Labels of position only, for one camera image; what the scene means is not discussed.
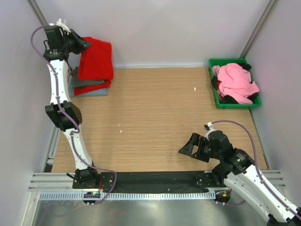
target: metal pole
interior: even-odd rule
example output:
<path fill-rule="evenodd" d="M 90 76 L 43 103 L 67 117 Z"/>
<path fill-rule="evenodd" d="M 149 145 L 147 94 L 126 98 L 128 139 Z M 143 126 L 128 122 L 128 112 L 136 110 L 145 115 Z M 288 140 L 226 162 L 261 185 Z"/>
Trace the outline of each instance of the metal pole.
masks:
<path fill-rule="evenodd" d="M 33 13 L 36 15 L 38 21 L 40 22 L 41 25 L 48 25 L 42 11 L 40 10 L 38 4 L 36 3 L 35 0 L 27 0 L 28 4 L 33 10 Z"/>
<path fill-rule="evenodd" d="M 269 0 L 239 58 L 245 58 L 279 0 Z"/>

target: gray wall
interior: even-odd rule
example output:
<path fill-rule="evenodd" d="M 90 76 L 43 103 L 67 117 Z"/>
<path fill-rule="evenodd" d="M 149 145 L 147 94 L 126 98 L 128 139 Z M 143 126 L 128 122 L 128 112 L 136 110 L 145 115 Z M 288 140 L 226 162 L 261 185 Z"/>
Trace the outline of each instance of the gray wall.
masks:
<path fill-rule="evenodd" d="M 279 1 L 247 56 L 261 89 L 252 114 L 270 167 L 301 206 L 301 1 Z"/>
<path fill-rule="evenodd" d="M 1 0 L 0 7 L 0 225 L 19 225 L 33 172 L 41 171 L 51 124 L 44 112 L 50 76 L 30 46 L 39 23 L 24 0 Z M 43 50 L 41 32 L 35 42 Z"/>
<path fill-rule="evenodd" d="M 268 0 L 36 2 L 47 21 L 64 17 L 79 35 L 111 42 L 115 67 L 179 67 L 238 57 Z"/>

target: green bin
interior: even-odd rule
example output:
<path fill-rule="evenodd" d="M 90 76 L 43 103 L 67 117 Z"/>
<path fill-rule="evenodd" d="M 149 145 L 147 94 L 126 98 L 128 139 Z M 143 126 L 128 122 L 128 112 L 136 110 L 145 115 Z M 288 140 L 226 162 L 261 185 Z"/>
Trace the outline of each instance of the green bin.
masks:
<path fill-rule="evenodd" d="M 213 76 L 214 76 L 213 69 L 212 69 L 213 66 L 215 66 L 215 65 L 224 66 L 224 65 L 229 64 L 229 63 L 246 63 L 247 64 L 248 62 L 245 59 L 212 58 L 212 59 L 209 60 L 210 78 L 212 79 Z M 219 108 L 219 109 L 253 109 L 253 108 L 259 107 L 261 105 L 261 100 L 260 100 L 259 96 L 257 96 L 257 98 L 254 101 L 254 104 L 252 104 L 252 105 L 221 104 L 220 100 L 218 98 L 218 95 L 217 95 L 217 91 L 213 87 L 212 87 L 212 89 L 213 89 L 213 92 L 214 92 L 214 100 L 215 100 L 215 103 L 216 103 L 216 108 Z"/>

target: gray towel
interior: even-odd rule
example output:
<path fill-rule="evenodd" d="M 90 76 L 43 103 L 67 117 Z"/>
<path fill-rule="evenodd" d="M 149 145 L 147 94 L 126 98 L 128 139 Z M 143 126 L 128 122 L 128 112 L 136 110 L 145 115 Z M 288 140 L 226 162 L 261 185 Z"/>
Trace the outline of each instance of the gray towel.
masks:
<path fill-rule="evenodd" d="M 103 84 L 104 80 L 79 80 L 79 67 L 74 68 L 71 85 L 73 88 Z"/>

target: stack of folded cloth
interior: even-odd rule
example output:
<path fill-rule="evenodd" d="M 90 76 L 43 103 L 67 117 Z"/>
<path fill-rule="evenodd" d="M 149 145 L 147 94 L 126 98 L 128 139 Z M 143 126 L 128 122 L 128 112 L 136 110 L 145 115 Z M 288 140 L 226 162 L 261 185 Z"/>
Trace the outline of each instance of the stack of folded cloth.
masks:
<path fill-rule="evenodd" d="M 70 96 L 103 96 L 113 79 L 112 45 L 84 37 L 92 46 L 81 53 L 79 68 L 72 72 Z"/>

